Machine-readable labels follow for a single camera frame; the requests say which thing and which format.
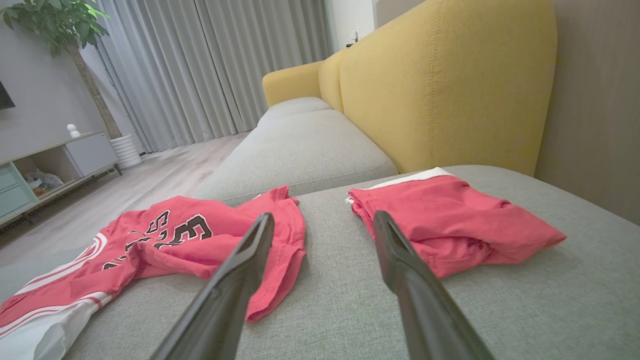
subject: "yellow sofa backrest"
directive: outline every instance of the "yellow sofa backrest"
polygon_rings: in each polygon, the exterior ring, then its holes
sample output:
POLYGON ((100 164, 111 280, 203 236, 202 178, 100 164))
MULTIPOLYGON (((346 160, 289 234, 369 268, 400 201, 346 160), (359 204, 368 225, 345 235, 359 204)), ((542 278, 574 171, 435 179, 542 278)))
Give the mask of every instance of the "yellow sofa backrest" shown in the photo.
POLYGON ((400 173, 532 176, 555 63, 551 0, 427 0, 345 52, 344 114, 400 173))
POLYGON ((318 69, 322 100, 341 113, 344 113, 344 108, 342 107, 342 91, 340 90, 340 65, 347 50, 343 49, 329 56, 318 69))

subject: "sofa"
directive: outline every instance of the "sofa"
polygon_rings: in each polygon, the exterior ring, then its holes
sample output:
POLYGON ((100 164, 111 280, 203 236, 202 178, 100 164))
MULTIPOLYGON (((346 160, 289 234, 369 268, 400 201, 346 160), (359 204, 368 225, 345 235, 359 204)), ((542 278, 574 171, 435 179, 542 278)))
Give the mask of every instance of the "sofa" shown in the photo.
MULTIPOLYGON (((568 236, 519 265, 442 284, 496 359, 635 359, 640 227, 533 175, 556 53, 549 0, 428 0, 349 49, 263 80, 269 110, 189 194, 232 206, 288 184, 307 255, 296 285, 238 359, 408 359, 396 296, 344 202, 443 167, 568 236)), ((0 299, 84 249, 0 269, 0 299)), ((205 281, 132 283, 92 316, 65 359, 147 359, 205 281)))

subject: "sofa seat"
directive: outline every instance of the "sofa seat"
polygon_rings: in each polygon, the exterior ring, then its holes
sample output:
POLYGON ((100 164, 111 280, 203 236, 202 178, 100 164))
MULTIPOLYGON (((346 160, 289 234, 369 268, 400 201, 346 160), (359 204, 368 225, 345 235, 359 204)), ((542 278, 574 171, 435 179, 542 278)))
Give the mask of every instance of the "sofa seat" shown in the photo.
MULTIPOLYGON (((640 353, 640 227, 509 170, 447 167, 564 232, 519 265, 479 266, 443 285, 496 359, 636 359, 640 353)), ((293 290, 247 324, 237 359, 407 359, 396 297, 375 247, 344 202, 352 187, 299 196, 307 256, 293 290)), ((0 300, 83 249, 0 269, 0 300)), ((205 281, 177 274, 133 282, 89 321, 66 359, 148 359, 205 281)))
POLYGON ((297 196, 395 174, 391 160, 342 113, 307 97, 269 109, 193 195, 236 206, 282 185, 297 196))

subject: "sofa armrest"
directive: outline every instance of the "sofa armrest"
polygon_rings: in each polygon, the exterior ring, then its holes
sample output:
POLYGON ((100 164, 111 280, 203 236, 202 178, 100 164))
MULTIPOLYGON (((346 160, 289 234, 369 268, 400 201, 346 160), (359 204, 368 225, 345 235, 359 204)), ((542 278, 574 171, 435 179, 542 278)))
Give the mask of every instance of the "sofa armrest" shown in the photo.
POLYGON ((320 96, 318 69, 322 61, 309 63, 266 74, 262 78, 262 88, 267 105, 306 96, 320 96))

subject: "clothing item on shelf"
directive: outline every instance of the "clothing item on shelf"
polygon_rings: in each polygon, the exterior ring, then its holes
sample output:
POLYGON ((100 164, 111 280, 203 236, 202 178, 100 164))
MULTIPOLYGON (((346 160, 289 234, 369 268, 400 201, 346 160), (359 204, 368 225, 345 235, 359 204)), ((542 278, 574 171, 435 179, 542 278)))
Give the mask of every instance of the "clothing item on shelf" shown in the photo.
POLYGON ((246 314, 248 322, 260 320, 289 293, 305 255, 304 219, 288 191, 288 186, 275 188, 235 209, 214 200, 174 197, 123 213, 74 261, 34 278, 2 305, 3 356, 62 358, 89 317, 131 281, 174 273, 208 279, 255 219, 270 212, 273 243, 246 314))
POLYGON ((441 168, 349 194, 347 203, 374 240, 375 212, 387 211, 439 278, 480 264, 520 263, 566 239, 527 210, 481 193, 441 168))

